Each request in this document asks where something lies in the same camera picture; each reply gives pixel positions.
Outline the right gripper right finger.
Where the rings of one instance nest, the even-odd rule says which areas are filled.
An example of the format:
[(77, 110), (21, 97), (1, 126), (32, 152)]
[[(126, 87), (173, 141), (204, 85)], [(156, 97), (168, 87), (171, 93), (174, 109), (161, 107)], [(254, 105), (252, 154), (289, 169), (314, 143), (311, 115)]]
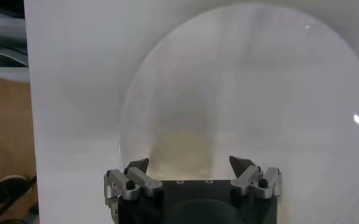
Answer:
[(282, 173), (279, 168), (269, 167), (265, 171), (250, 159), (229, 156), (229, 162), (236, 176), (230, 185), (241, 196), (253, 193), (259, 199), (282, 196)]

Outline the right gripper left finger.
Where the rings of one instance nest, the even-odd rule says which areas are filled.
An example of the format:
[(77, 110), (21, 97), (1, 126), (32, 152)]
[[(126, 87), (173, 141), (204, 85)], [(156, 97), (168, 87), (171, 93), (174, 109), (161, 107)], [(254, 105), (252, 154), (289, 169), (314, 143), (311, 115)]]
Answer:
[(149, 159), (131, 161), (123, 171), (108, 170), (104, 174), (104, 200), (114, 223), (119, 223), (119, 200), (134, 202), (142, 196), (154, 198), (163, 189), (163, 182), (146, 174)]

